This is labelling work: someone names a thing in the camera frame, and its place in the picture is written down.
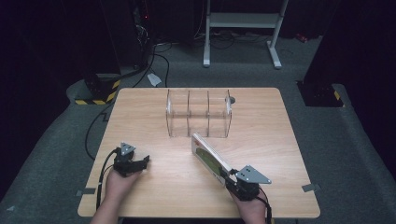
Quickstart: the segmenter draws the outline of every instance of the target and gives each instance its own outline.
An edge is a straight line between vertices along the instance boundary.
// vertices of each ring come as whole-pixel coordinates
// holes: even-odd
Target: clear acrylic organizer
[[[171,137],[227,137],[232,118],[229,91],[168,90],[166,122]]]

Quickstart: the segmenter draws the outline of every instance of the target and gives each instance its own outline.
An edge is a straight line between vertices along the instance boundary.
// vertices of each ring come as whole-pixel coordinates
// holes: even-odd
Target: person's right hand
[[[263,202],[258,199],[242,202],[232,192],[230,192],[230,194],[238,207],[239,215],[244,219],[246,224],[265,224],[266,207]],[[267,198],[261,190],[258,197],[267,201]]]

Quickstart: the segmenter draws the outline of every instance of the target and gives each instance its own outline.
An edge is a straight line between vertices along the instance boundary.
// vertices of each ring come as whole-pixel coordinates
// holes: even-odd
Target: book
[[[224,177],[229,177],[233,168],[198,133],[191,136],[191,150],[220,184],[225,186]]]

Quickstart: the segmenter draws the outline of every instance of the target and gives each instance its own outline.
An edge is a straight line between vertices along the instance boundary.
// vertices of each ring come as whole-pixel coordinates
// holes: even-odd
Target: wooden table
[[[262,187],[273,217],[318,217],[314,192],[302,189],[311,182],[279,90],[224,90],[236,100],[229,135],[205,140],[234,169],[250,164],[272,180]],[[150,162],[125,199],[120,216],[239,217],[227,189],[191,153],[191,139],[169,137],[167,92],[162,88],[120,90],[86,188],[97,188],[106,156],[123,141],[136,147],[135,160],[150,155]],[[84,194],[78,213],[93,216],[95,203],[96,194]]]

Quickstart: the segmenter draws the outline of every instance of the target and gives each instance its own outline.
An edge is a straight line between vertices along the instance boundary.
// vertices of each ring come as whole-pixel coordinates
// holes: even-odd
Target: forearm
[[[116,224],[119,218],[119,209],[120,203],[105,198],[93,216],[91,224]]]

